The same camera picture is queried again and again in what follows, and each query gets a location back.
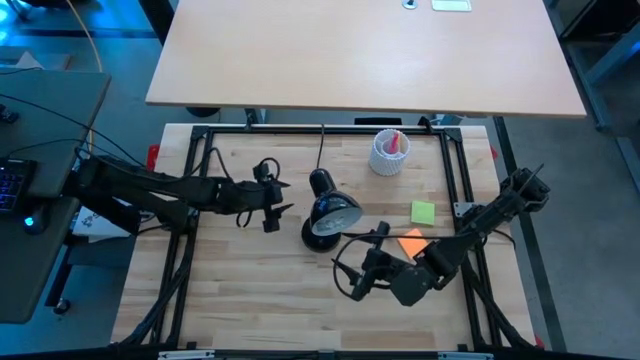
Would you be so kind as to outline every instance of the sticky note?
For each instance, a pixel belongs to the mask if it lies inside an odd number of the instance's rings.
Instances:
[[[418,229],[413,229],[405,235],[422,236],[422,233]],[[420,250],[424,249],[429,244],[429,241],[426,239],[408,239],[399,237],[398,243],[400,244],[402,250],[404,250],[404,253],[407,254],[407,257],[409,259],[413,259],[413,257],[416,256],[420,252]]]
[[[436,223],[436,204],[424,201],[413,201],[411,203],[411,222],[426,225]]]

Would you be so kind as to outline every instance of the pink marker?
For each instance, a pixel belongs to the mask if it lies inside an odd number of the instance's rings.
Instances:
[[[395,154],[398,152],[398,140],[400,139],[400,134],[398,134],[397,132],[393,135],[393,139],[391,140],[391,147],[389,148],[389,150],[391,151],[390,154]]]

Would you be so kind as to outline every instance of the green sticky note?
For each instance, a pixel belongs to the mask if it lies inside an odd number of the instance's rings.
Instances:
[[[436,204],[424,201],[413,201],[411,203],[411,222],[431,226],[435,225]]]

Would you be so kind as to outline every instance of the light wood desk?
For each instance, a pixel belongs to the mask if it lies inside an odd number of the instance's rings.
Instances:
[[[181,0],[147,102],[584,117],[541,0]]]
[[[498,195],[498,180],[485,128],[461,129],[476,201],[489,202]],[[190,125],[167,125],[157,171],[182,173],[190,133]],[[365,232],[383,220],[391,224],[392,233],[405,233],[416,226],[411,224],[409,212],[411,201],[419,199],[436,204],[436,226],[422,227],[423,233],[452,234],[439,141],[430,136],[411,137],[411,154],[404,170],[394,177],[380,177],[367,163],[371,140],[362,135],[325,138],[321,166],[331,172],[340,190],[364,208],[365,216],[350,231]],[[300,238],[313,202],[308,176],[315,166],[319,141],[317,135],[215,136],[214,146],[219,147],[229,172],[238,181],[252,179],[252,167],[262,158],[278,159],[280,179],[292,185],[284,189],[284,203],[295,206],[285,212],[281,230],[271,234],[262,232],[263,215],[259,212],[246,229],[236,228],[233,216],[201,214],[181,344],[197,341],[202,348],[241,350],[454,350],[457,344],[471,344],[461,276],[443,291],[428,292],[411,308],[401,306],[389,291],[374,289],[361,302],[337,291],[330,260],[335,251],[313,253]],[[455,165],[454,172],[459,178]],[[209,174],[221,174],[215,156]],[[163,231],[138,237],[114,341],[129,335],[155,301],[168,238]],[[367,248],[354,244],[344,254],[345,263],[359,266]],[[395,240],[387,241],[383,248],[403,256]],[[498,305],[521,334],[533,341],[512,244],[492,235],[485,249]],[[341,282],[347,286],[346,278]],[[170,305],[164,336],[169,332],[171,314]],[[479,316],[488,339],[482,305]]]

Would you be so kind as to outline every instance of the keyboard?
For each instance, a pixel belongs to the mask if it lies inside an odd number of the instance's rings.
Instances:
[[[0,158],[0,214],[20,211],[36,164],[32,160]]]

